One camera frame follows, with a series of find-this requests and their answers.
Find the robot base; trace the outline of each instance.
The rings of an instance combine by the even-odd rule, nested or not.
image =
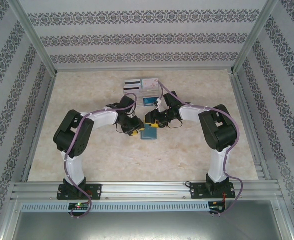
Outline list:
[[[229,182],[229,178],[214,183],[207,174],[206,182],[193,182],[188,187],[192,199],[222,199],[224,194],[226,199],[236,197],[233,184]]]
[[[82,190],[89,194],[91,200],[100,200],[101,184],[86,184],[84,179],[79,185]],[[63,184],[60,184],[57,192],[57,200],[87,200],[88,198],[77,190],[74,186],[70,185],[63,179]]]

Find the marble floor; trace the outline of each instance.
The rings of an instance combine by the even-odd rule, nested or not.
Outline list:
[[[139,78],[159,78],[186,102],[224,104],[240,127],[228,172],[243,180],[258,179],[227,71],[202,70],[58,73],[28,181],[62,181],[63,161],[52,138],[69,110],[91,112],[117,103],[124,80]],[[136,115],[143,119],[152,109],[138,108]],[[99,128],[91,133],[83,156],[87,181],[97,182],[202,181],[210,164],[210,148],[200,125],[188,121],[181,128],[158,129],[157,140],[117,133],[114,125]]]

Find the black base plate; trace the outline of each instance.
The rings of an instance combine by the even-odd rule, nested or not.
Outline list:
[[[100,200],[101,196],[101,184],[86,184],[85,192],[89,194],[92,200]],[[82,194],[81,197],[76,197],[73,194],[69,194],[66,186],[60,184],[57,192],[57,200],[86,200],[87,197]]]
[[[223,189],[215,191],[213,195],[210,195],[205,182],[193,182],[190,184],[191,199],[222,199],[223,193],[226,194],[226,199],[234,199],[236,197],[231,182],[229,182]]]

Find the wall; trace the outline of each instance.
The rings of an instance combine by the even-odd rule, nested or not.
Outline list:
[[[294,1],[280,0],[238,77],[273,179],[294,223]]]
[[[230,68],[266,0],[23,0],[58,70]]]
[[[24,172],[50,82],[8,3],[0,0],[0,223],[7,193]]]

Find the enclosure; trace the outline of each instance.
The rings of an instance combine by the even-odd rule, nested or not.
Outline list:
[[[221,217],[206,212],[221,199],[191,198],[186,181],[204,183],[210,164],[199,124],[149,141],[109,125],[83,154],[101,198],[71,219],[55,131],[69,110],[118,103],[125,80],[148,78],[227,107],[240,198]],[[294,0],[0,0],[0,239],[222,237],[294,239]]]

